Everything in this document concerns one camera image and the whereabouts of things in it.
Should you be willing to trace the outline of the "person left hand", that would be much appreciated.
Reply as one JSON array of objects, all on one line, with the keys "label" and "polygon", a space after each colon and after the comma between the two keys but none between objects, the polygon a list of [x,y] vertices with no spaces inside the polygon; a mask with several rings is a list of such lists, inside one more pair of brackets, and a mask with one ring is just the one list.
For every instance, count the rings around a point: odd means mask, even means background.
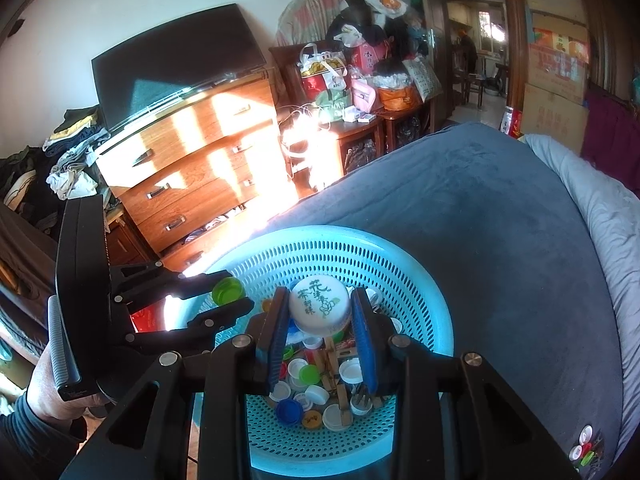
[{"label": "person left hand", "polygon": [[40,420],[58,430],[69,430],[72,422],[81,418],[87,408],[96,408],[108,402],[107,398],[99,393],[64,401],[55,387],[48,344],[32,373],[32,379],[26,390],[26,400],[30,409]]}]

